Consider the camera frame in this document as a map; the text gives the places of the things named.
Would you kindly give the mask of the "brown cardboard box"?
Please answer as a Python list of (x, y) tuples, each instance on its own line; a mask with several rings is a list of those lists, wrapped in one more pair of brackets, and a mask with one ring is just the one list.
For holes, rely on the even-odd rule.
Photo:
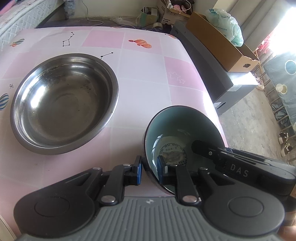
[(227, 72), (250, 72), (259, 59), (243, 44), (235, 47), (204, 15), (192, 13), (186, 28), (211, 52)]

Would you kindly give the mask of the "green white plastic bag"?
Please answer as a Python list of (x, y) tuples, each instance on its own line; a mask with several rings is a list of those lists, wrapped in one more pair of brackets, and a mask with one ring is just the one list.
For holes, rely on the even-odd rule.
[(208, 9), (205, 17), (224, 37), (226, 37), (234, 46), (241, 47), (244, 44), (241, 28), (227, 11), (223, 9)]

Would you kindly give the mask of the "open box with clutter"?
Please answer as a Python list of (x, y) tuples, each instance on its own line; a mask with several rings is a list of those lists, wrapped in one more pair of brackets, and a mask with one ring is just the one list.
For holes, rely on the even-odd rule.
[(176, 21), (187, 21), (193, 12), (193, 6), (185, 1), (181, 4), (172, 4), (171, 1), (157, 1), (159, 22), (174, 25)]

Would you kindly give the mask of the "white quilted mattress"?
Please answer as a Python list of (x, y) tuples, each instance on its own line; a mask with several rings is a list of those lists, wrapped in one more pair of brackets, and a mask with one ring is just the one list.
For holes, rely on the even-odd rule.
[(24, 29), (34, 29), (53, 14), (63, 1), (22, 1), (1, 16), (1, 50)]

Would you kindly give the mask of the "green paper bag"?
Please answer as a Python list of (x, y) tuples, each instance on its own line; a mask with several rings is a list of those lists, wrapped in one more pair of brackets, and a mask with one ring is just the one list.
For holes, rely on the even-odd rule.
[(156, 8), (144, 6), (136, 19), (136, 25), (139, 27), (148, 27), (159, 20), (159, 11)]

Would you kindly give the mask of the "white sneakers by window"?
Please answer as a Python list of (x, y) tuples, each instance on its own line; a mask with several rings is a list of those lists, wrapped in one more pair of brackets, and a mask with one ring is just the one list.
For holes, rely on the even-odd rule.
[(290, 143), (288, 143), (289, 139), (289, 134), (287, 132), (280, 132), (279, 136), (278, 136), (278, 142), (280, 145), (282, 145), (281, 148), (281, 156), (285, 157), (287, 154), (289, 154), (292, 150), (293, 147), (290, 145)]

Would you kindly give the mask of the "teal ceramic bowl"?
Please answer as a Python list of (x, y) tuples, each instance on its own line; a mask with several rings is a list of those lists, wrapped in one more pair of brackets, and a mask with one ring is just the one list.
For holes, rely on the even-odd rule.
[(192, 144), (199, 140), (225, 148), (226, 142), (214, 123), (202, 112), (189, 106), (175, 105), (159, 111), (144, 134), (144, 169), (158, 182), (157, 157), (165, 163), (185, 166), (196, 172), (200, 167), (214, 168), (209, 159), (195, 154)]

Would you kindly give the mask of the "steel bowl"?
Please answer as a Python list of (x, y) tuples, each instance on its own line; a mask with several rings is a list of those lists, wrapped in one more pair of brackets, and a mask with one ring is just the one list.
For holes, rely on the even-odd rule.
[(118, 99), (118, 80), (103, 60), (82, 53), (59, 55), (21, 81), (11, 102), (11, 129), (29, 151), (67, 153), (106, 127)]

